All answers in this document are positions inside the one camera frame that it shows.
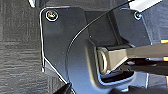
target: gray carpet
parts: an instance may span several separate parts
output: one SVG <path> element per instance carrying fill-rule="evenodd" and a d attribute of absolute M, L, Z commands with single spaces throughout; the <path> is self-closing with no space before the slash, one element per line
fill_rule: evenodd
<path fill-rule="evenodd" d="M 50 0 L 46 6 L 77 6 L 85 10 L 109 10 L 126 0 Z M 168 1 L 145 11 L 153 43 L 168 32 Z M 40 8 L 28 0 L 0 0 L 0 93 L 48 94 L 63 85 L 41 72 Z M 166 88 L 164 76 L 150 76 L 149 86 Z"/>

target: screw head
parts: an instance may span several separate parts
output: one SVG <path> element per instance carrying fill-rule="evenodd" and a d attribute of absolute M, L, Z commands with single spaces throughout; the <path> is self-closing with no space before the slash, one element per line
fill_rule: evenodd
<path fill-rule="evenodd" d="M 135 17 L 135 19 L 140 20 L 141 17 L 142 17 L 142 14 L 141 14 L 140 12 L 136 11 L 136 12 L 134 13 L 134 17 Z"/>
<path fill-rule="evenodd" d="M 56 21 L 58 19 L 58 14 L 54 10 L 49 10 L 46 12 L 46 18 L 49 21 Z"/>

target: white plastic part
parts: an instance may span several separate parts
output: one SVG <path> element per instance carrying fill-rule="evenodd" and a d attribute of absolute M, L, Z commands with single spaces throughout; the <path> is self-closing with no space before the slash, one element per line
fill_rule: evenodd
<path fill-rule="evenodd" d="M 29 0 L 29 3 L 32 8 L 35 7 L 35 0 Z"/>
<path fill-rule="evenodd" d="M 129 3 L 129 5 L 130 5 L 130 9 L 134 9 L 134 10 L 138 10 L 139 12 L 142 12 L 161 1 L 162 0 L 135 0 Z"/>

